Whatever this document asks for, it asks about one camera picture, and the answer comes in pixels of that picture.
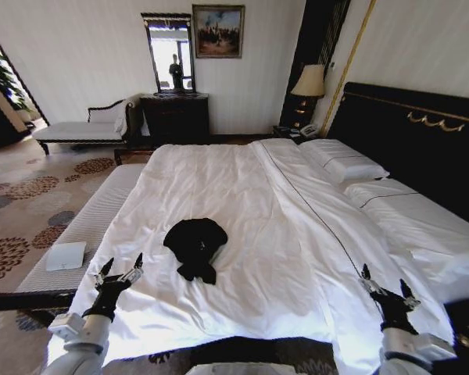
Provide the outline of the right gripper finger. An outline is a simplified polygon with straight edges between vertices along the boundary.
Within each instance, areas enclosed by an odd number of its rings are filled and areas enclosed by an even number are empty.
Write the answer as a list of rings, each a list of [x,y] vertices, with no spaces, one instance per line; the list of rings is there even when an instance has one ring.
[[[378,284],[371,279],[371,273],[366,263],[364,263],[360,273],[360,283],[369,295],[376,295],[381,291]]]
[[[415,309],[420,305],[420,301],[414,297],[414,294],[404,279],[400,279],[400,288],[403,295],[403,303],[408,309]]]

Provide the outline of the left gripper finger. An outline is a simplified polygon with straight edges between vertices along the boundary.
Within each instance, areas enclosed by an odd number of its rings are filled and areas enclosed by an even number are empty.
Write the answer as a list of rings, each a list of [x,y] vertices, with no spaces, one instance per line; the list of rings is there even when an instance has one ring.
[[[134,263],[134,267],[121,277],[121,281],[127,285],[135,283],[143,274],[143,254],[140,253]]]
[[[112,268],[114,258],[110,258],[108,262],[100,269],[100,271],[95,275],[95,289],[102,290],[110,285],[112,282],[108,277],[109,271]]]

